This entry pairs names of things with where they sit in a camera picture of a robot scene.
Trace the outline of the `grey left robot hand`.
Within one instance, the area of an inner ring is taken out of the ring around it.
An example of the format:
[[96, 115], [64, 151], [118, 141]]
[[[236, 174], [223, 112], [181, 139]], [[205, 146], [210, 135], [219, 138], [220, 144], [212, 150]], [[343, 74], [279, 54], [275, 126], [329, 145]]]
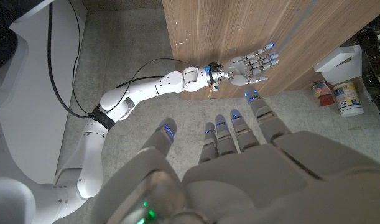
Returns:
[[238, 110], [205, 126], [199, 163], [179, 179], [167, 118], [104, 185], [91, 223], [380, 223], [380, 164], [309, 131], [293, 133], [254, 87], [265, 144]]

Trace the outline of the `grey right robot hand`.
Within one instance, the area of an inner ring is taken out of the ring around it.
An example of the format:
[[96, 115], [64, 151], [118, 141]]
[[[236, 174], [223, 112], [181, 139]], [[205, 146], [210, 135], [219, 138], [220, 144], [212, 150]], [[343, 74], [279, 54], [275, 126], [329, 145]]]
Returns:
[[223, 65], [223, 72], [232, 85], [245, 86], [267, 80], [263, 74], [279, 63], [279, 54], [271, 52], [274, 44], [270, 43], [247, 55], [237, 56]]

